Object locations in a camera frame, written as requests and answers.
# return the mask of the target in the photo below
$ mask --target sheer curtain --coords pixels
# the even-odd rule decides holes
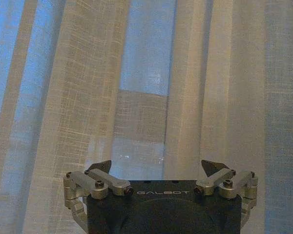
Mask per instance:
[[[1,0],[0,233],[84,233],[62,177],[257,173],[241,233],[293,234],[293,0]]]

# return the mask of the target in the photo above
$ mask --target curtain fold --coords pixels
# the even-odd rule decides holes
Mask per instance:
[[[106,159],[252,170],[241,233],[293,233],[292,0],[0,2],[0,233],[84,233],[62,178]]]
[[[62,177],[110,158],[127,8],[128,1],[65,3],[24,233],[83,233],[63,207]]]

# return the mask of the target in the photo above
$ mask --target aluminum part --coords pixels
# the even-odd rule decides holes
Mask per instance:
[[[204,189],[204,195],[213,195],[214,189],[225,179],[231,179],[233,173],[228,168],[223,168],[220,171],[212,174],[205,180],[197,180],[196,185]]]
[[[117,196],[125,196],[126,189],[130,187],[130,182],[128,180],[115,178],[114,176],[99,169],[92,169],[87,175],[95,180],[103,181]]]

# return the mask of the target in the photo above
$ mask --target logo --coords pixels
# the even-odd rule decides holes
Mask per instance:
[[[159,192],[153,192],[153,191],[138,191],[137,194],[139,195],[177,195],[177,194],[188,194],[189,191],[163,191],[162,193]]]

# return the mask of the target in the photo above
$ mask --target screw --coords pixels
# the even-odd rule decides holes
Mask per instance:
[[[133,188],[131,186],[128,186],[124,190],[124,195],[125,196],[131,196],[133,195]]]
[[[102,180],[97,180],[95,185],[96,185],[96,188],[103,188],[104,182]]]
[[[233,181],[231,179],[225,179],[224,182],[223,182],[223,184],[224,184],[224,187],[225,188],[232,188]]]
[[[197,186],[193,191],[199,199],[204,197],[204,189],[201,186]]]

